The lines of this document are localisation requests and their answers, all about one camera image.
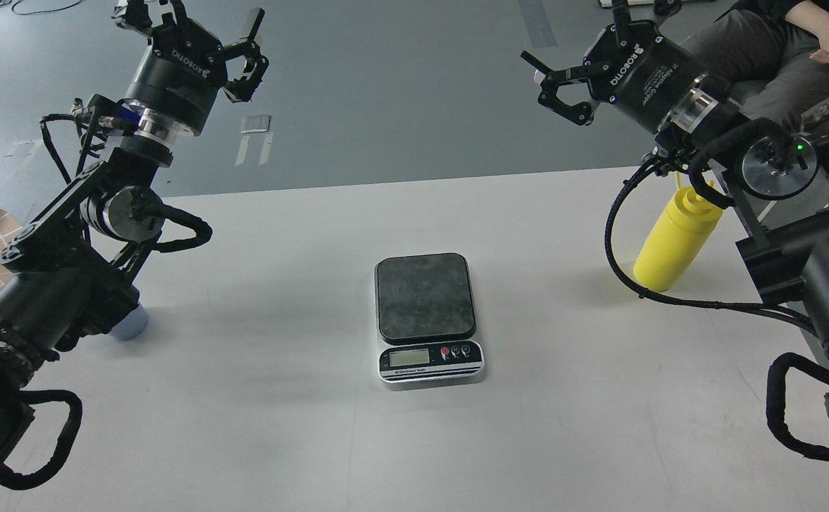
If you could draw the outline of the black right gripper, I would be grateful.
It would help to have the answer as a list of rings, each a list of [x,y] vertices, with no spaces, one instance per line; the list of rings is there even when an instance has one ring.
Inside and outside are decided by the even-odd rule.
[[[533,79],[540,88],[537,103],[574,125],[590,125],[596,102],[570,105],[560,98],[561,87],[588,82],[593,100],[609,103],[649,133],[658,133],[706,69],[678,43],[662,36],[652,21],[631,22],[629,1],[611,1],[611,14],[613,25],[601,31],[584,56],[588,65],[607,67],[594,77],[587,67],[555,70],[528,51],[521,52],[520,58],[535,69]]]

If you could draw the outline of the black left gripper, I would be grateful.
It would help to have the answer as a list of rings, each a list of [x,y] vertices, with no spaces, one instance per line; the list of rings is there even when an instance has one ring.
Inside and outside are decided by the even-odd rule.
[[[245,64],[242,74],[225,84],[225,65],[210,61],[209,55],[222,45],[213,33],[193,19],[185,26],[175,25],[173,19],[154,26],[147,1],[119,1],[113,12],[115,26],[150,39],[125,93],[125,102],[160,112],[199,136],[220,88],[224,86],[229,101],[239,103],[251,101],[261,85],[269,67],[257,41],[265,14],[264,9],[252,9],[246,35],[226,46],[226,60],[242,56]]]

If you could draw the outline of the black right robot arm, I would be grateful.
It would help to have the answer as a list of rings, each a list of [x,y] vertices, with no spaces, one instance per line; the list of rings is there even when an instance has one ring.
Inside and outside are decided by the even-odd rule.
[[[729,83],[660,32],[680,7],[656,1],[654,18],[632,21],[628,3],[613,2],[613,22],[577,67],[521,56],[535,69],[538,103],[555,114],[589,125],[605,102],[656,136],[606,218],[606,259],[623,285],[662,304],[778,319],[814,338],[818,362],[785,353],[769,367],[766,424],[789,450],[829,462],[829,110],[801,132],[744,117]],[[669,172],[690,185],[668,202],[628,276],[612,247],[616,215],[646,178]],[[668,296],[727,208],[749,234],[737,249],[760,302]]]

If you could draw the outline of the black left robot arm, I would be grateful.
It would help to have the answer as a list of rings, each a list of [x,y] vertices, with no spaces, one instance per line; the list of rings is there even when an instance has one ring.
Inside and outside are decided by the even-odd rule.
[[[2,250],[11,273],[0,289],[0,485],[24,491],[56,476],[82,425],[82,399],[65,390],[31,391],[44,363],[79,340],[108,334],[139,307],[133,282],[152,253],[200,247],[212,239],[202,218],[166,205],[152,190],[173,162],[179,136],[197,137],[217,95],[252,100],[269,67],[257,34],[223,43],[161,1],[152,23],[144,1],[121,1],[116,26],[141,33],[147,48],[120,100],[75,102],[66,119],[80,131],[77,168],[63,191]]]

